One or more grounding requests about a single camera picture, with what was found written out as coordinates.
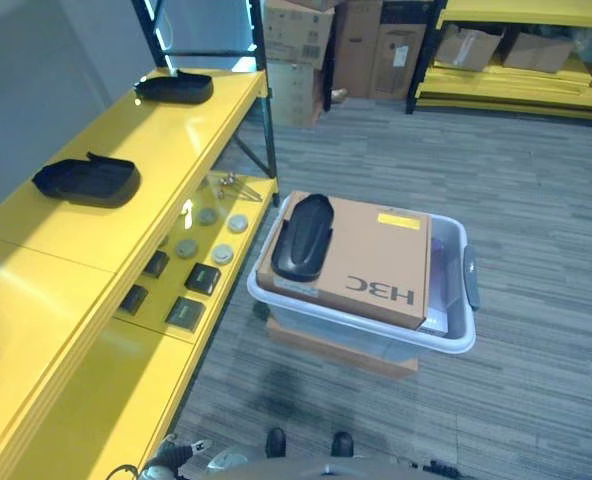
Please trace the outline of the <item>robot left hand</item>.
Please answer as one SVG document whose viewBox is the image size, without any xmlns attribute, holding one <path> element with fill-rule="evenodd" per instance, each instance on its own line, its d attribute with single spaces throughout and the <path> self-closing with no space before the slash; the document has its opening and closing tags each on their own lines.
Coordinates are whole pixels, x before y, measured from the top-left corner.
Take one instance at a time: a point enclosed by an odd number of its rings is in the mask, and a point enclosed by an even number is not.
<svg viewBox="0 0 592 480">
<path fill-rule="evenodd" d="M 177 444 L 175 439 L 176 436 L 172 434 L 163 441 L 156 454 L 146 462 L 138 474 L 138 480 L 183 479 L 181 467 L 195 455 L 207 451 L 213 444 L 207 439 Z"/>
</svg>

